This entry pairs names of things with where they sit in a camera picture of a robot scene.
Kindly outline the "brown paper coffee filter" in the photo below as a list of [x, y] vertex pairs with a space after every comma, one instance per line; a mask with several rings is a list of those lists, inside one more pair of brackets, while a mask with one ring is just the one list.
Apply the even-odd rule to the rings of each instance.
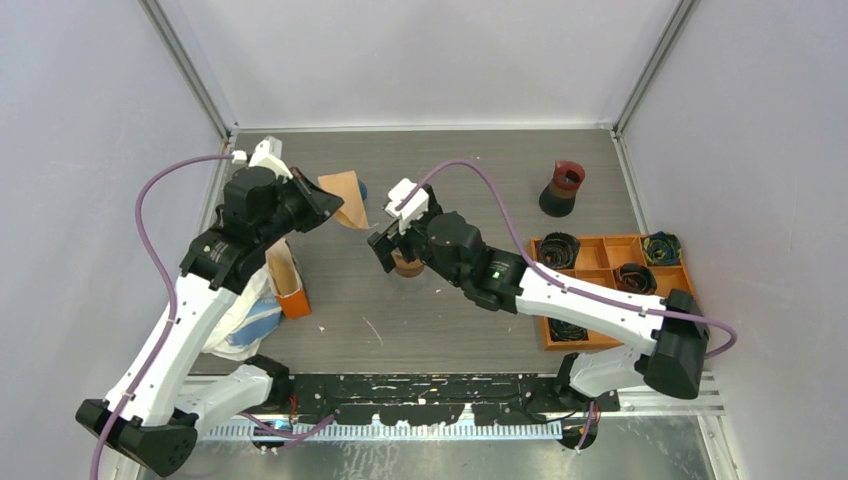
[[334, 214], [335, 220], [344, 227], [367, 230], [370, 223], [367, 218], [364, 201], [361, 199], [358, 176], [349, 170], [318, 177], [319, 186], [328, 193], [343, 200], [343, 205]]

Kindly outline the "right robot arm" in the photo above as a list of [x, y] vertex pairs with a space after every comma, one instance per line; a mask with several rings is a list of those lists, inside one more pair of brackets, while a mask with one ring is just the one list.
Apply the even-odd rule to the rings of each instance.
[[428, 185], [403, 179], [384, 205], [392, 222], [368, 244], [390, 272], [395, 255], [420, 262], [476, 306], [546, 317], [595, 331], [617, 346], [568, 356], [555, 384], [558, 403], [577, 411], [602, 394], [647, 386], [666, 396], [698, 397], [709, 331], [692, 313], [694, 298], [672, 290], [639, 295], [560, 273], [519, 254], [487, 245], [457, 212], [444, 212]]

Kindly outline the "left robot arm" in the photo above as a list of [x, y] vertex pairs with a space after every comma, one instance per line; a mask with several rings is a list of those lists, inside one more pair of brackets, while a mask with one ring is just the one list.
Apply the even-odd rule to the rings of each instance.
[[235, 372], [183, 395], [180, 390], [214, 327], [235, 305], [266, 252], [293, 231], [306, 233], [344, 204], [298, 169], [238, 171], [223, 189], [216, 221], [197, 236], [169, 280], [169, 301], [154, 331], [103, 399], [86, 399], [76, 420], [99, 446], [167, 477], [190, 457], [200, 435], [250, 408], [285, 409], [292, 397], [289, 370], [262, 355]]

